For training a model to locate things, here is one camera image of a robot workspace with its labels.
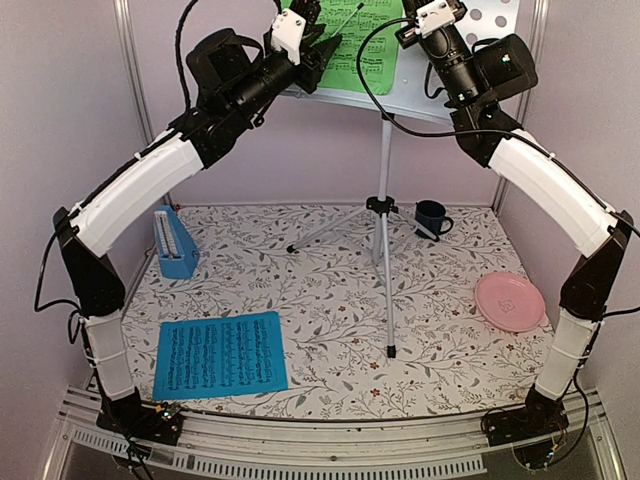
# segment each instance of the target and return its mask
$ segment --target mug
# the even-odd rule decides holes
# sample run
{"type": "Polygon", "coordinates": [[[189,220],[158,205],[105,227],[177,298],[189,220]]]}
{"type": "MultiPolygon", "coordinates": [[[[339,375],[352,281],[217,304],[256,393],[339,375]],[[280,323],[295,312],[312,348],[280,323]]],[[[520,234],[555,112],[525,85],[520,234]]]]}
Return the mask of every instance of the mug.
{"type": "MultiPolygon", "coordinates": [[[[444,205],[433,200],[423,200],[416,204],[416,220],[436,236],[449,233],[453,228],[453,220],[446,215],[444,205]],[[449,222],[447,229],[443,229],[445,222],[449,222]]],[[[420,230],[416,230],[416,234],[421,238],[429,238],[420,230]]]]}

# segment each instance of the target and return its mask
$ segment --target blue metronome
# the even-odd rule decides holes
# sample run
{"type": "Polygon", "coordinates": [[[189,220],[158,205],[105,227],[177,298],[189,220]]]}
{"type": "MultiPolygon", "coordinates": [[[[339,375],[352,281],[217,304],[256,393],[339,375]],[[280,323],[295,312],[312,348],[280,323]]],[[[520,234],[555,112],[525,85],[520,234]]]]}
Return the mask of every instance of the blue metronome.
{"type": "Polygon", "coordinates": [[[200,260],[196,243],[171,207],[160,207],[153,215],[162,276],[190,279],[200,260]]]}

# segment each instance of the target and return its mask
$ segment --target musical notation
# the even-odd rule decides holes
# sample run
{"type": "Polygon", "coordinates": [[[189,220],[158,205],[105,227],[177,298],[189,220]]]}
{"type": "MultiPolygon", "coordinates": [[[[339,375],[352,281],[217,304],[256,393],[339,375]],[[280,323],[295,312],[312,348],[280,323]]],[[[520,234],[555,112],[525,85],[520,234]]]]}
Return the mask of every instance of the musical notation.
{"type": "MultiPolygon", "coordinates": [[[[327,31],[335,31],[359,1],[321,0],[318,22],[327,24],[327,31]]],[[[400,16],[401,0],[365,0],[365,7],[340,30],[342,43],[329,62],[320,86],[362,91],[356,69],[356,56],[362,42],[374,28],[400,16]]],[[[362,70],[378,94],[387,93],[393,85],[397,52],[398,43],[391,28],[373,38],[363,54],[362,70]]]]}
{"type": "Polygon", "coordinates": [[[160,388],[162,399],[286,388],[279,324],[274,313],[164,324],[161,343],[168,354],[158,355],[154,398],[160,388]]]}

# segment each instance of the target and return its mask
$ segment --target black bracket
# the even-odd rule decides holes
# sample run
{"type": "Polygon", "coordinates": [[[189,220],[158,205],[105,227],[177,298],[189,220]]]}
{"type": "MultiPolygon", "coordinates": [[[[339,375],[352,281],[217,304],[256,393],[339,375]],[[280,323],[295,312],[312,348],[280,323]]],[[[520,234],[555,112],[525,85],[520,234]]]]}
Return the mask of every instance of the black bracket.
{"type": "Polygon", "coordinates": [[[142,405],[137,390],[123,401],[124,404],[119,404],[103,398],[96,425],[138,440],[171,446],[178,444],[184,420],[182,415],[170,412],[166,405],[160,408],[142,405]]]}
{"type": "MultiPolygon", "coordinates": [[[[626,211],[621,216],[633,225],[626,211]]],[[[560,306],[571,315],[592,322],[602,320],[631,237],[627,223],[619,221],[609,240],[588,259],[582,257],[562,286],[560,306]]]]}
{"type": "Polygon", "coordinates": [[[535,387],[529,390],[523,407],[488,413],[481,423],[492,447],[550,435],[569,426],[562,401],[545,397],[535,387]]]}
{"type": "Polygon", "coordinates": [[[382,217],[383,214],[389,216],[390,213],[398,213],[395,199],[387,197],[385,200],[378,200],[378,197],[367,198],[367,210],[371,210],[382,217]]]}

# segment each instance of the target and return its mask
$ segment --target plate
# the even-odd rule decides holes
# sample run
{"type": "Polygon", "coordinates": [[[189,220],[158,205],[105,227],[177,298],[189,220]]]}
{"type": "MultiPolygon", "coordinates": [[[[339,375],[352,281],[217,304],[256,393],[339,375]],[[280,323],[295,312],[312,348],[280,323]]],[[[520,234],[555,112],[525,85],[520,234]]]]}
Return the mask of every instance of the plate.
{"type": "Polygon", "coordinates": [[[506,332],[528,332],[544,319],[544,299],[538,289],[513,273],[482,277],[476,285],[475,297],[482,315],[506,332]]]}

